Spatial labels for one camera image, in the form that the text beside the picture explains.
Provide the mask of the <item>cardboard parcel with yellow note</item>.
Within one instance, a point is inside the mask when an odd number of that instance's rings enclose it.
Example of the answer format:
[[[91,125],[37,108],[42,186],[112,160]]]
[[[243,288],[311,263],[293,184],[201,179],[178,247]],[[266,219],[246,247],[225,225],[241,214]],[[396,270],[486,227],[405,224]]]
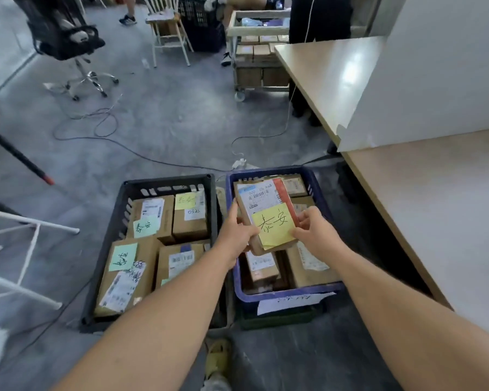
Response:
[[[298,216],[280,177],[235,182],[234,192],[243,224],[260,230],[249,241],[252,254],[262,256],[297,243],[292,231],[299,226]]]

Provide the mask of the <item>dark green plastic crate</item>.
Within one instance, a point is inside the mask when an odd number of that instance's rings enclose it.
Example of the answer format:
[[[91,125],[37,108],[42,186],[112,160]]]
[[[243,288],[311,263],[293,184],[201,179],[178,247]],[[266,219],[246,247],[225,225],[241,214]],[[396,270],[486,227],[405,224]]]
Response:
[[[326,312],[327,309],[322,304],[290,308],[263,315],[240,310],[236,314],[236,323],[241,330],[268,329],[309,323]]]

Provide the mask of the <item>black plastic crate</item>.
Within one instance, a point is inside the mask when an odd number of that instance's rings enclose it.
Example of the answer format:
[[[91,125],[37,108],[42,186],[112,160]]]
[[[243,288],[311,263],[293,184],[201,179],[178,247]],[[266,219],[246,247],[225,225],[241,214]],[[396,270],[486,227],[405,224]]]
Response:
[[[98,259],[90,282],[78,330],[81,334],[99,335],[119,317],[118,314],[95,317],[93,315],[94,298],[98,297],[101,276],[108,262],[108,251],[111,244],[120,242],[128,235],[129,217],[133,213],[133,203],[139,199],[161,198],[170,194],[186,193],[192,188],[204,188],[208,207],[208,233],[211,243],[215,242],[222,225],[221,207],[217,200],[215,176],[199,174],[189,176],[161,177],[154,179],[129,180],[119,188],[111,218],[99,251]]]

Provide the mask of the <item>white paper crate label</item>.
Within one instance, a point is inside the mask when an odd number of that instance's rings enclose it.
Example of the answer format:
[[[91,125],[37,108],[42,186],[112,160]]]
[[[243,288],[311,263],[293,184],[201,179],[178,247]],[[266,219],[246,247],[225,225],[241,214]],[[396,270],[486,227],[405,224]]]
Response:
[[[326,294],[291,295],[282,298],[262,300],[259,302],[256,315],[260,316],[292,308],[313,306],[320,303],[323,299],[333,295],[337,295],[337,293],[328,292]]]

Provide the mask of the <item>large parcel with green note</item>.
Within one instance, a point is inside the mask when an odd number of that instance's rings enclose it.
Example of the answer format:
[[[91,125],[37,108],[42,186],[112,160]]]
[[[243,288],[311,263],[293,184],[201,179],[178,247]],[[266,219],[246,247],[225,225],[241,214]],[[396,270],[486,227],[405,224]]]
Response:
[[[123,314],[150,294],[158,254],[163,247],[153,236],[128,238],[111,244],[94,318]]]

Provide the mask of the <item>person's left forearm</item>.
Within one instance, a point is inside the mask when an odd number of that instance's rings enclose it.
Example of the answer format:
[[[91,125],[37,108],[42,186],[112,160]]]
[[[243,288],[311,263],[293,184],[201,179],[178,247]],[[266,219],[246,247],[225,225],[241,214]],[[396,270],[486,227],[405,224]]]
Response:
[[[122,315],[52,391],[178,391],[236,257],[210,249]]]

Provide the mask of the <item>parcel with yellow-green note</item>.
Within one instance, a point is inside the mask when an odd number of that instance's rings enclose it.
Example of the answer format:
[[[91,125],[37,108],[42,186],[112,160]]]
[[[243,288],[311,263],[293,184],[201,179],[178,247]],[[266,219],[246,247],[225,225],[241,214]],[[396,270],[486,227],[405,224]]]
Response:
[[[175,196],[173,237],[178,242],[209,237],[206,197],[203,190]]]

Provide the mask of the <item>person's yellow sandal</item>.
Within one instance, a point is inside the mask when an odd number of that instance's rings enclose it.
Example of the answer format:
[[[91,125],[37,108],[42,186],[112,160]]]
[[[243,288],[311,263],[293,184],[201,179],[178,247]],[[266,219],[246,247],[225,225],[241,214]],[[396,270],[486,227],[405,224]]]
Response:
[[[207,349],[203,386],[200,391],[233,391],[230,381],[232,344],[222,338]]]

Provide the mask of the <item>black mesh office chair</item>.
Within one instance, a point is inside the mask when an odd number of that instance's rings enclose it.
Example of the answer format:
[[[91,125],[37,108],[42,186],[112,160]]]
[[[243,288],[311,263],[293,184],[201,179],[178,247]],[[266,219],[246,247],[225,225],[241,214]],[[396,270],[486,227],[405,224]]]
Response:
[[[101,97],[108,94],[100,84],[100,79],[109,79],[113,85],[119,79],[106,72],[86,69],[91,64],[91,56],[105,46],[95,25],[88,24],[77,4],[77,0],[13,0],[26,15],[26,23],[32,37],[34,50],[38,55],[47,56],[59,62],[72,63],[79,75],[63,84],[46,83],[49,91],[59,91],[78,102],[78,88],[91,84]]]

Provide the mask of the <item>blue plastic crate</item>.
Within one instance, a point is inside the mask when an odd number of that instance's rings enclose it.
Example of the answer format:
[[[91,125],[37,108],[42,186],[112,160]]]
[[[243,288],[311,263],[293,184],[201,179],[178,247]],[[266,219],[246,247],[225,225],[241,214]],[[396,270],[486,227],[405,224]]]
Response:
[[[316,207],[320,210],[323,217],[328,221],[331,221],[332,214],[327,206],[315,173],[305,166],[283,166],[278,168],[251,169],[236,171],[228,174],[225,182],[227,209],[230,208],[235,197],[235,182],[255,181],[260,180],[262,177],[292,174],[301,175],[306,185],[309,194],[308,196],[313,198]],[[241,302],[257,309],[259,302],[262,300],[282,298],[291,295],[326,294],[328,292],[338,293],[339,291],[345,289],[342,281],[325,285],[296,288],[286,250],[287,249],[274,252],[280,268],[280,278],[272,283],[259,287],[256,286],[251,280],[246,256],[240,257],[233,269],[233,276],[235,294]]]

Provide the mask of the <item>white partition board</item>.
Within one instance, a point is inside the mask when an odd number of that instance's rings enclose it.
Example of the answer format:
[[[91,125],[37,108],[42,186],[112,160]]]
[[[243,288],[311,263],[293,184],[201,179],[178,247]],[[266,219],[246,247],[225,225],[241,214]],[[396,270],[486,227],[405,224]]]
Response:
[[[489,130],[489,0],[406,0],[338,150]]]

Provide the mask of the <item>small parcel with green note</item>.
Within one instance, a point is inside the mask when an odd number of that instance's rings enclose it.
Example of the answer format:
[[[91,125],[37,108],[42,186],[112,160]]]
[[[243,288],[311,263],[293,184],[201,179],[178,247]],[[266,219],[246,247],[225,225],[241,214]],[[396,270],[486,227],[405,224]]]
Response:
[[[174,205],[173,195],[133,201],[125,239],[150,236],[165,245],[173,244]]]

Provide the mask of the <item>small brown cardboard parcel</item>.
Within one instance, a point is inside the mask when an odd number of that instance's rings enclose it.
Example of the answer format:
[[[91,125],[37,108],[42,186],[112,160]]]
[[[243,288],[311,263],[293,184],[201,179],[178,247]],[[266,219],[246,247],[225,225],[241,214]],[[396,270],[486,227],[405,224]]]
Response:
[[[282,175],[280,177],[290,197],[306,197],[309,195],[300,174]]]
[[[309,207],[316,206],[311,196],[291,197],[291,201],[297,215],[301,214],[304,210],[307,210]]]

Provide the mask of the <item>person's right hand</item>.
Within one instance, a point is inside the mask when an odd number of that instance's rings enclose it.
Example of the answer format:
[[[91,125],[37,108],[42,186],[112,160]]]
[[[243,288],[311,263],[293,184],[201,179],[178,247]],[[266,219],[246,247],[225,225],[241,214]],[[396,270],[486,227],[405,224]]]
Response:
[[[310,242],[303,243],[318,260],[333,267],[351,252],[334,226],[329,223],[316,206],[309,207],[298,215],[300,228],[310,230]]]

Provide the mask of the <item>black orange-tipped tripod leg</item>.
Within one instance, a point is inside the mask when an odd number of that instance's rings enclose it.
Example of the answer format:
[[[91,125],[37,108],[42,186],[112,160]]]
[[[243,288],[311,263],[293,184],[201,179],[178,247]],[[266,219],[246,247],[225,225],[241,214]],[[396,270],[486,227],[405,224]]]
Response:
[[[0,146],[6,150],[9,154],[20,161],[24,166],[36,174],[39,178],[44,180],[48,185],[54,185],[54,181],[43,170],[41,170],[36,164],[30,161],[21,151],[19,151],[12,143],[10,143],[4,136],[0,134]]]

